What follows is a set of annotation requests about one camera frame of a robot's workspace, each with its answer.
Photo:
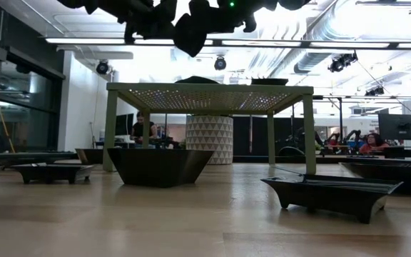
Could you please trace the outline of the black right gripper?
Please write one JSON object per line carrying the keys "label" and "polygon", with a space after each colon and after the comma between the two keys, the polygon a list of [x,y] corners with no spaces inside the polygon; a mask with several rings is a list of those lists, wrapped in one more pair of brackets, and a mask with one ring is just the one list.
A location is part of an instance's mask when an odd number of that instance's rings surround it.
{"label": "black right gripper", "polygon": [[182,15],[173,27],[178,0],[57,0],[70,9],[85,8],[88,14],[101,9],[125,23],[124,42],[134,44],[134,34],[143,39],[171,39],[176,48],[190,57],[197,56],[204,46],[206,34],[227,33],[245,24],[251,31],[256,23],[253,11],[236,6],[231,0],[217,0],[211,7],[208,0],[190,0],[188,14]]}

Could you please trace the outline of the green perforated metal shelf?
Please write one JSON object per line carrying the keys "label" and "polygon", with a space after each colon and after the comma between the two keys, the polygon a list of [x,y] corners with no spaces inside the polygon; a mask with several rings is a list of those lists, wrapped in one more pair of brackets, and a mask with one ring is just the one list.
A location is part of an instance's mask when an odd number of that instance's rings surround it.
{"label": "green perforated metal shelf", "polygon": [[103,167],[113,171],[107,152],[114,147],[116,107],[119,99],[144,115],[143,147],[148,148],[151,114],[266,115],[268,163],[275,166],[274,115],[303,103],[305,165],[307,174],[316,174],[312,86],[238,84],[108,83]]}

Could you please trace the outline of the black rounded wavy mini plate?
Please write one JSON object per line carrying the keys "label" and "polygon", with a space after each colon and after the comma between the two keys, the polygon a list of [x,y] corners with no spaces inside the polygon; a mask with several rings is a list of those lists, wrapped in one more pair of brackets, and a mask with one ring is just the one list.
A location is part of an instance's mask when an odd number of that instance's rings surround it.
{"label": "black rounded wavy mini plate", "polygon": [[190,76],[176,81],[176,84],[218,84],[217,81],[201,76]]}
{"label": "black rounded wavy mini plate", "polygon": [[395,193],[411,194],[411,161],[355,161],[340,165],[360,178],[402,182]]}

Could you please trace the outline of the black small square mini plate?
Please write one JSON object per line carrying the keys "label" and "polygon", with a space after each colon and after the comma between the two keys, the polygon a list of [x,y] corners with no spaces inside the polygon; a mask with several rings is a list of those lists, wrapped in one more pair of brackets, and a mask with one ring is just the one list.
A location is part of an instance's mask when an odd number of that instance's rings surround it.
{"label": "black small square mini plate", "polygon": [[282,208],[290,205],[356,217],[369,224],[385,208],[387,197],[403,182],[369,178],[300,174],[263,178],[277,194]]}
{"label": "black small square mini plate", "polygon": [[68,181],[75,184],[77,180],[88,181],[94,165],[79,163],[29,163],[11,166],[18,171],[25,184],[31,181],[43,181],[47,184],[54,181]]}
{"label": "black small square mini plate", "polygon": [[279,85],[279,86],[285,86],[288,82],[289,82],[288,79],[274,79],[274,78],[251,79],[251,85]]}

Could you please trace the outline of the black partition panel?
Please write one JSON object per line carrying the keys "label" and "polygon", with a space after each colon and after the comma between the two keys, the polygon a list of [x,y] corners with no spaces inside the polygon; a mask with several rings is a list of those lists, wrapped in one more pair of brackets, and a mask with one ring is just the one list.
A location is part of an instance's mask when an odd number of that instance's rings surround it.
{"label": "black partition panel", "polygon": [[[305,150],[304,120],[274,118],[275,155],[284,147]],[[266,117],[233,117],[233,155],[267,156],[268,124]]]}

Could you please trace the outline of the person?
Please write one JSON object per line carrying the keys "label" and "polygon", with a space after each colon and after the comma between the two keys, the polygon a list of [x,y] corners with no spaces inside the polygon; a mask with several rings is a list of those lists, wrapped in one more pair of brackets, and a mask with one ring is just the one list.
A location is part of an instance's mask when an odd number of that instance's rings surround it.
{"label": "person", "polygon": [[375,151],[383,151],[384,148],[389,147],[378,133],[369,133],[366,137],[365,143],[360,147],[360,154],[370,154]]}
{"label": "person", "polygon": [[[131,139],[137,143],[137,144],[142,144],[143,139],[144,139],[144,115],[141,111],[139,111],[136,114],[136,119],[137,121],[135,124],[132,126],[131,129]],[[149,122],[149,133],[148,133],[149,139],[157,139],[157,126],[154,124],[154,122],[150,121]]]}

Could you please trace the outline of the black wavy square mini plate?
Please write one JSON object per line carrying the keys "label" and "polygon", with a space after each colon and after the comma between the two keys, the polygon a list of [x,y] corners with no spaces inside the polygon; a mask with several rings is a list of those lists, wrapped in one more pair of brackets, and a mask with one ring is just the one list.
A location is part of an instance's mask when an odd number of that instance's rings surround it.
{"label": "black wavy square mini plate", "polygon": [[107,150],[126,185],[172,188],[195,183],[213,155],[212,151],[156,148]]}

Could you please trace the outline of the black computer monitor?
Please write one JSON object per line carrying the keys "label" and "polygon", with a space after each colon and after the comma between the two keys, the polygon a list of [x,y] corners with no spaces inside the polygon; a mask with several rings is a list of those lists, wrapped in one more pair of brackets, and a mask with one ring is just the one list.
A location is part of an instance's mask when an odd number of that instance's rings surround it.
{"label": "black computer monitor", "polygon": [[116,136],[127,136],[131,134],[133,126],[133,114],[118,115],[116,117]]}
{"label": "black computer monitor", "polygon": [[411,140],[411,115],[379,114],[379,132],[381,137],[390,140]]}

